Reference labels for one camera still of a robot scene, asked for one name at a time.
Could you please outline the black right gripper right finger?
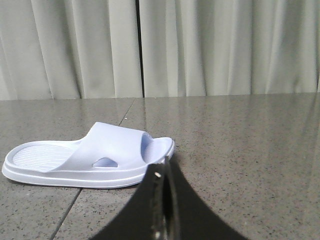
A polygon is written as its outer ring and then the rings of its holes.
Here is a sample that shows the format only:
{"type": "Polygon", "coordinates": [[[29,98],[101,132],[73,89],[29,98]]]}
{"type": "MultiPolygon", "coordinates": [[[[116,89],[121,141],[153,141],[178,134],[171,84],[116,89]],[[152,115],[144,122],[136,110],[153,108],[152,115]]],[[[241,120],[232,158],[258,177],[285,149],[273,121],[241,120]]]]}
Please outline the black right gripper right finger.
{"type": "Polygon", "coordinates": [[[163,214],[168,240],[245,240],[197,195],[175,158],[165,158],[163,214]]]}

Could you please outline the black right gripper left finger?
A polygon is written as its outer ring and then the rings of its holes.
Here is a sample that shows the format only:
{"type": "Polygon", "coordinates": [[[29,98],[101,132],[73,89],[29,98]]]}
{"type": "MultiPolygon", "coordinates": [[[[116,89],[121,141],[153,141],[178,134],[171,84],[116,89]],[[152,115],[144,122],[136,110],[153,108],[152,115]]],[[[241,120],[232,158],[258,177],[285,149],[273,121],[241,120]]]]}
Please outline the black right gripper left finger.
{"type": "Polygon", "coordinates": [[[165,238],[163,186],[165,165],[150,164],[144,178],[123,209],[93,240],[163,240],[165,238]]]}

